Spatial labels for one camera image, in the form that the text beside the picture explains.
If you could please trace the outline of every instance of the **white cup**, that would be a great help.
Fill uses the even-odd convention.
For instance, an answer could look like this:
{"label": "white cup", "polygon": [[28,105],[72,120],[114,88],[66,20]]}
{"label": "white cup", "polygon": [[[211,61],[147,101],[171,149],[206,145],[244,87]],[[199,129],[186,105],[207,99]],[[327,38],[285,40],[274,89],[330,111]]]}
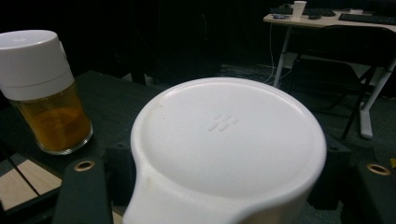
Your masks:
{"label": "white cup", "polygon": [[291,18],[295,20],[299,20],[303,15],[305,5],[306,5],[305,1],[294,1],[293,14]]}

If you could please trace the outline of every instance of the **computer monitor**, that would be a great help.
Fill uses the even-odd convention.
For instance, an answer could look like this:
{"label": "computer monitor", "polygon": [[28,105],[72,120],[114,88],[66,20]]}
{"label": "computer monitor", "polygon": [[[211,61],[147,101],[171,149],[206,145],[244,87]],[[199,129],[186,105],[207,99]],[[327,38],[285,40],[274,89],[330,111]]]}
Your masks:
{"label": "computer monitor", "polygon": [[375,15],[396,17],[396,0],[368,0],[364,9]]}
{"label": "computer monitor", "polygon": [[324,7],[331,9],[365,9],[371,0],[306,0],[306,7]]}

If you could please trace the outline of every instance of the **dark background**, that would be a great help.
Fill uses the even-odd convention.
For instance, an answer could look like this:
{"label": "dark background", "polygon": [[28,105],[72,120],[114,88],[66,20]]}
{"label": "dark background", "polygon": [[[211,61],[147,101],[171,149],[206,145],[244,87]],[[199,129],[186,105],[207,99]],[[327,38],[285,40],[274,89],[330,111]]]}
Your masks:
{"label": "dark background", "polygon": [[[270,7],[291,0],[2,0],[0,33],[58,34],[75,76],[147,74],[167,84],[211,77],[230,64],[272,65]],[[381,9],[394,0],[308,0],[307,7]],[[286,27],[273,26],[277,62]],[[298,46],[299,39],[290,43]]]}

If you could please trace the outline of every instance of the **white desk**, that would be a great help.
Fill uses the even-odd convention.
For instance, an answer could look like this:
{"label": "white desk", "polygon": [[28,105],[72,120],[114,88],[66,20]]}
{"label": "white desk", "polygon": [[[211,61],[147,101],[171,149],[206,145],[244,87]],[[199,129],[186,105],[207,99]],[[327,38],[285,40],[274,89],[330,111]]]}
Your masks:
{"label": "white desk", "polygon": [[[342,12],[341,11],[334,11],[334,12],[335,12],[336,16],[322,17],[319,20],[309,20],[308,16],[302,16],[299,20],[293,20],[293,19],[291,19],[291,20],[274,20],[272,14],[269,14],[264,17],[263,20],[266,22],[271,22],[272,24],[277,24],[277,25],[285,25],[288,27],[286,36],[285,36],[285,41],[284,41],[283,48],[282,48],[282,52],[280,54],[279,62],[278,62],[277,69],[276,69],[274,87],[278,87],[280,75],[282,73],[283,63],[285,61],[286,53],[288,50],[292,27],[321,28],[321,27],[329,26],[329,25],[380,26],[380,27],[388,28],[391,31],[396,33],[396,26],[371,24],[371,23],[363,23],[363,22],[352,22],[352,21],[339,21],[338,17],[340,16],[340,14]],[[367,99],[367,101],[364,103],[364,105],[361,106],[361,111],[360,111],[361,136],[364,138],[368,138],[368,139],[373,138],[373,131],[372,131],[372,126],[371,126],[371,121],[370,121],[370,108],[373,105],[378,94],[381,92],[385,83],[388,81],[390,74],[391,74],[390,71],[393,71],[395,64],[396,64],[396,58],[394,60],[394,63],[389,68],[385,68],[384,72],[381,73],[378,81],[375,84],[375,87],[374,87],[372,93],[370,94],[370,97]]]}

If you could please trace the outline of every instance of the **embossed logo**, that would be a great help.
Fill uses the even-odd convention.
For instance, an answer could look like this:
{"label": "embossed logo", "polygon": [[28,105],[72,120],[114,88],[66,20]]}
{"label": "embossed logo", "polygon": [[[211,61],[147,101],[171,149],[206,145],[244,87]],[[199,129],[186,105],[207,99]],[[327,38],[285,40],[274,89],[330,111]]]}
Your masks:
{"label": "embossed logo", "polygon": [[218,114],[213,118],[213,123],[207,128],[208,131],[212,132],[214,130],[219,130],[219,132],[223,132],[235,125],[239,121],[238,118],[232,115],[221,115]]}

